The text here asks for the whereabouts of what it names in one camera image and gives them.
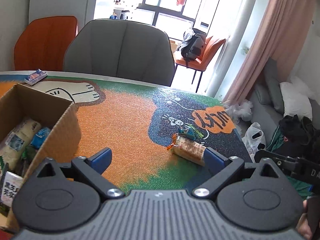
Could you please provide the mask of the person's right hand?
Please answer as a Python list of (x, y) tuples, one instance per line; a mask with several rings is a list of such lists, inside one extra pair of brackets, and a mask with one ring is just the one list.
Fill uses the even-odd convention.
[(307, 219), (307, 211), (308, 211), (307, 200), (303, 201), (303, 207), (304, 207), (304, 212), (298, 221), (296, 230), (302, 237), (304, 237), (307, 240), (310, 240), (312, 239), (313, 233), (310, 229), (310, 226), (308, 224), (308, 219)]

